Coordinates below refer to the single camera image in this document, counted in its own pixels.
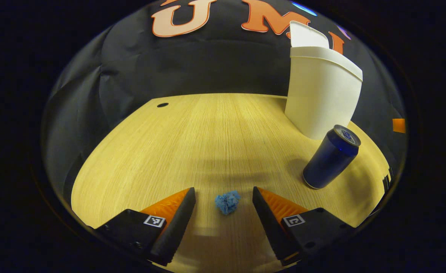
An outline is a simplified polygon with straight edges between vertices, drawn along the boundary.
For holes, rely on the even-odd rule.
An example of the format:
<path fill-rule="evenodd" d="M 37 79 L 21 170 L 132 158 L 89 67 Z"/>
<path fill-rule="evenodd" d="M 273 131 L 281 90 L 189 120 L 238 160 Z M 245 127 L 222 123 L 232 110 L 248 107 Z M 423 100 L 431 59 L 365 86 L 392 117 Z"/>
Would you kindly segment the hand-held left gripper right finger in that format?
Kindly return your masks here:
<path fill-rule="evenodd" d="M 322 207 L 309 210 L 264 188 L 253 188 L 252 202 L 282 266 L 310 260 L 355 230 Z"/>

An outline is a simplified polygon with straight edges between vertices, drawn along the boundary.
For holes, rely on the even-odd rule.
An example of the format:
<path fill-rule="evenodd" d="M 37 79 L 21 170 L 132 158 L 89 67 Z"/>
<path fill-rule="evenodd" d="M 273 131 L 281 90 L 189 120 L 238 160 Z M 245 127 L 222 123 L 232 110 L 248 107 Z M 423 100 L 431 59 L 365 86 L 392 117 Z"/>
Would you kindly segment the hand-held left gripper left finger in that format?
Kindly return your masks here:
<path fill-rule="evenodd" d="M 187 188 L 141 211 L 121 211 L 95 231 L 141 259 L 166 266 L 182 241 L 195 204 L 195 189 Z"/>

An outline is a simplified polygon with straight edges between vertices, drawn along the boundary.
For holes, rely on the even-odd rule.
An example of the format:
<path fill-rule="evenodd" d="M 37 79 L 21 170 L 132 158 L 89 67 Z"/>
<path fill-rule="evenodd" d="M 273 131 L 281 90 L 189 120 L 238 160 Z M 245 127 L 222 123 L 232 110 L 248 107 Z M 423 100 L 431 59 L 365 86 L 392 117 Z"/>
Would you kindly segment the blue paper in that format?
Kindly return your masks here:
<path fill-rule="evenodd" d="M 216 208 L 218 208 L 223 215 L 229 215 L 237 209 L 240 199 L 241 196 L 237 191 L 230 191 L 223 195 L 217 195 L 214 202 Z"/>

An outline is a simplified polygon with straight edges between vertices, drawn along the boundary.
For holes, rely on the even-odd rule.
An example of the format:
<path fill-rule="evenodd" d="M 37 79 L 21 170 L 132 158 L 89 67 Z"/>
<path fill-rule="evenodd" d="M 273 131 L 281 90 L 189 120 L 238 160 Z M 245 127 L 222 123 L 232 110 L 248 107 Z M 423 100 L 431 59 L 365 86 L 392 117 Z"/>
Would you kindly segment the blue pop can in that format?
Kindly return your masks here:
<path fill-rule="evenodd" d="M 361 140 L 350 129 L 335 125 L 303 169 L 303 181 L 322 189 L 337 178 L 358 155 Z"/>

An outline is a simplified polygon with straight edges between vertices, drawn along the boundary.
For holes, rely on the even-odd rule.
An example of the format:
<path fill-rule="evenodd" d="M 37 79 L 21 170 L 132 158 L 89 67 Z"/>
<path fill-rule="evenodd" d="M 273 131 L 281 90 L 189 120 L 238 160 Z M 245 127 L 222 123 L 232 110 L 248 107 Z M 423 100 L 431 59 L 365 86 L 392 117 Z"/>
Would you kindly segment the white desktop garbage bin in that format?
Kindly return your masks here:
<path fill-rule="evenodd" d="M 362 70 L 330 48 L 327 37 L 289 23 L 289 86 L 285 115 L 307 138 L 320 140 L 335 125 L 348 126 L 363 83 Z"/>

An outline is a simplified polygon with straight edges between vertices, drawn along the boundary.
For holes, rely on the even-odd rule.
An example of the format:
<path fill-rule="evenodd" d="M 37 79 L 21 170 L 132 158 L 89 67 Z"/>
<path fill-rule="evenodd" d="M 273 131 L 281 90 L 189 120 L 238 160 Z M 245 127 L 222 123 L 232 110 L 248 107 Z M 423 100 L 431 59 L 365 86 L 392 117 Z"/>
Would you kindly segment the wooden desktop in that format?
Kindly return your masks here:
<path fill-rule="evenodd" d="M 98 228 L 124 209 L 140 211 L 194 187 L 196 204 L 167 269 L 176 273 L 273 273 L 282 269 L 252 203 L 255 186 L 307 209 L 322 207 L 354 228 L 384 195 L 389 165 L 354 123 L 356 159 L 315 190 L 302 171 L 320 145 L 285 116 L 286 97 L 194 94 L 150 100 L 116 126 L 86 159 L 71 207 Z M 223 215 L 217 195 L 237 191 Z"/>

